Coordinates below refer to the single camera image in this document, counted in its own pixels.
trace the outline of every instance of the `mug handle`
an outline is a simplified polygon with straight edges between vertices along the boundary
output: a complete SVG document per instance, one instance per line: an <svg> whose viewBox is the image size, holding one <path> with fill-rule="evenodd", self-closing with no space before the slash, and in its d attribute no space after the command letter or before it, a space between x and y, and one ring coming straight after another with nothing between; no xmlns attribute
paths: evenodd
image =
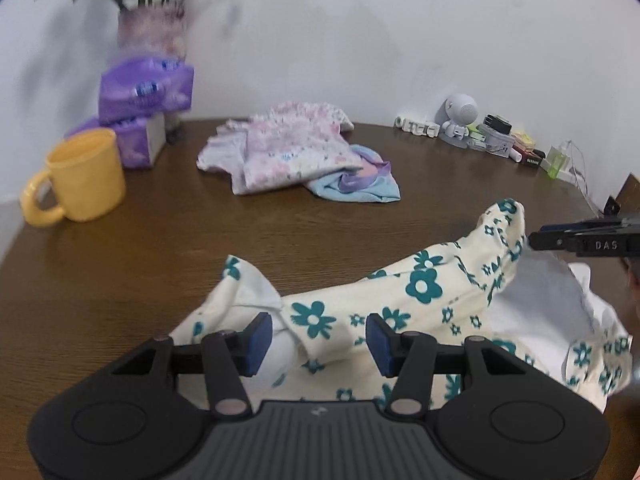
<svg viewBox="0 0 640 480"><path fill-rule="evenodd" d="M49 170L42 170L36 173L29 179L20 197L20 208L22 208L24 219L27 224L34 227L46 227L60 222L65 217L65 210L60 204L50 209L41 209L38 205L38 200L36 199L38 188L42 186L45 180L50 178L51 172Z"/></svg>

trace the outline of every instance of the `tissue pack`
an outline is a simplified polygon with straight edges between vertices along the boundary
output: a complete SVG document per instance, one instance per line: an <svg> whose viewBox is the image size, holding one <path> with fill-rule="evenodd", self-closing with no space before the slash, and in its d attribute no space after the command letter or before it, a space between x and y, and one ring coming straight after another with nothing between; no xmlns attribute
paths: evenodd
<svg viewBox="0 0 640 480"><path fill-rule="evenodd" d="M151 168L166 141L164 115L136 117L111 124L89 119L65 135L65 139L93 128L110 128L116 132L120 161L124 168Z"/></svg>
<svg viewBox="0 0 640 480"><path fill-rule="evenodd" d="M102 74L98 116L102 124L191 108L193 66L178 59L127 59Z"/></svg>

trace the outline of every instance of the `wooden table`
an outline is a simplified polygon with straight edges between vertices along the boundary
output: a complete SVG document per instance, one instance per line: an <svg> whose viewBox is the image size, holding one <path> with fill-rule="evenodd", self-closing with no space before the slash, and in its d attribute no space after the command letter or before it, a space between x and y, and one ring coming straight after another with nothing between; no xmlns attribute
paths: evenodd
<svg viewBox="0 0 640 480"><path fill-rule="evenodd" d="M127 173L127 197L94 222L25 227L0 268L0 478L39 478L25 431L34 410L150 335L166 333L218 282L227 254L256 265L282 293L352 282L420 248L455 240L511 196L527 231L590 216L578 190L509 159L437 139L358 125L350 142L393 166L402 200L321 200L302 186L234 196L227 176L195 160L215 121L188 123L152 171ZM640 333L616 260L590 260L592 285ZM640 392L610 400L599 480L640 463Z"/></svg>

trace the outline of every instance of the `mug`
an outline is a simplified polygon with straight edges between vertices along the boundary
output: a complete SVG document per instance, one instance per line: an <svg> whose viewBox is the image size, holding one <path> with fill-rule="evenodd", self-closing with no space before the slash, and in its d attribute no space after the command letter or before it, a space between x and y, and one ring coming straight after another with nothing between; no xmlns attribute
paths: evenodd
<svg viewBox="0 0 640 480"><path fill-rule="evenodd" d="M43 210L38 188L51 181L58 204ZM60 142L47 155L46 169L32 176L20 197L24 219L45 227L64 217L87 222L114 209L125 195L124 172L116 134L108 128L87 130Z"/></svg>

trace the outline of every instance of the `white astronaut figurine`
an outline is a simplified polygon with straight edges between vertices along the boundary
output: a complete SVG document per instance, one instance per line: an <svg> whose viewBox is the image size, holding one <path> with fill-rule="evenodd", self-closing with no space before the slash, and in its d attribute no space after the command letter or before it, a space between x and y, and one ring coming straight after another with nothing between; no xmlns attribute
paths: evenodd
<svg viewBox="0 0 640 480"><path fill-rule="evenodd" d="M466 126L478 117L478 105L474 99L466 94L453 94L445 101L444 109L450 119L442 125L444 134L456 139L468 136Z"/></svg>

